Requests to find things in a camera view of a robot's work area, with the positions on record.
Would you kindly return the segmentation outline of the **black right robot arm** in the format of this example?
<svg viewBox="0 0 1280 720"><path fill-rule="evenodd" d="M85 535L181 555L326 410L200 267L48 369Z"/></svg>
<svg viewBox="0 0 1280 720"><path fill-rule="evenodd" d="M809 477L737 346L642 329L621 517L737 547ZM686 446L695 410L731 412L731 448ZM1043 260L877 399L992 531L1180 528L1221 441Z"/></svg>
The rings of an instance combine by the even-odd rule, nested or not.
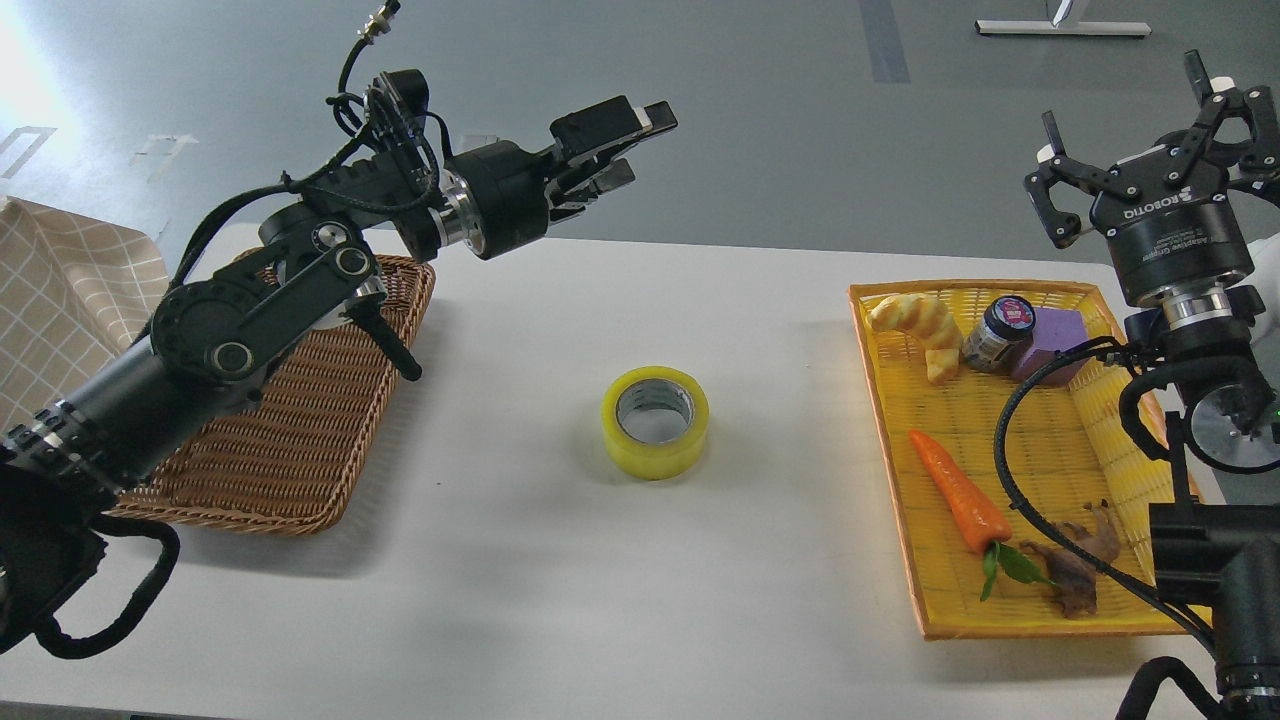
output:
<svg viewBox="0 0 1280 720"><path fill-rule="evenodd" d="M996 470L1012 509L1064 550L1172 619L1215 661L1208 692L1178 659L1153 659L1134 675L1117 716L1148 716L1172 680L1207 719L1277 716L1277 507L1206 505L1190 491L1187 460L1235 474L1277 468L1277 391L1252 352L1265 313L1245 283L1254 261L1230 191L1277 201L1277 115L1271 91L1211 77L1201 55L1184 56L1199 105L1193 124L1149 150L1101 169L1070 158L1051 111L1038 165L1023 184L1059 249L1082 219L1050 196L1066 183L1093 199L1089 218L1134 314L1126 340L1089 340L1050 363L1098 359L1130 372L1117 401L1123 429L1147 459L1166 462L1174 498L1149 506L1152 584L1115 569L1055 529L1016 487L1005 454L1018 405L1046 375L1014 391L995 430Z"/></svg>

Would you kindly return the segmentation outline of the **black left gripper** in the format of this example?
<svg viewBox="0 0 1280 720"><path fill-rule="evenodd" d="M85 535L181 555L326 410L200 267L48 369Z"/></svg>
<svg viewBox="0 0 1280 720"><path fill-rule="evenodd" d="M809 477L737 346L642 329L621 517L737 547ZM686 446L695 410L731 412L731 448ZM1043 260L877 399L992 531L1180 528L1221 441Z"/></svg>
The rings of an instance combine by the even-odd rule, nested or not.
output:
<svg viewBox="0 0 1280 720"><path fill-rule="evenodd" d="M490 260L543 238L550 223L579 217L604 193L635 181L628 159L635 145L678 127L671 105L634 106L616 96L550 123L553 158L570 173L548 186L550 155L500 140L451 158L445 167L463 182L476 231L467 243Z"/></svg>

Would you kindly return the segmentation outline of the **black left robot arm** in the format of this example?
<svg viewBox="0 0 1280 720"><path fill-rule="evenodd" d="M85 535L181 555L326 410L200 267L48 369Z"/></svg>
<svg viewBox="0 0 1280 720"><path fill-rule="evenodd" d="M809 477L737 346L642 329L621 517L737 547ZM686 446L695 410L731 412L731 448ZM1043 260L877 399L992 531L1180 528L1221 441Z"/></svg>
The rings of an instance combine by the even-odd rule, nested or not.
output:
<svg viewBox="0 0 1280 720"><path fill-rule="evenodd" d="M305 177L215 206L124 352L3 436L4 650L32 637L51 656L87 659L138 626L180 542L113 509L209 421L259 406L323 322L356 325L404 379L421 377L381 318L367 228L393 224L420 264L453 243L498 258L632 182L625 154L678 124L666 101L617 96L553 120L541 151L503 140L457 154L420 70L347 87L399 9L384 1L369 17L326 100L346 143Z"/></svg>

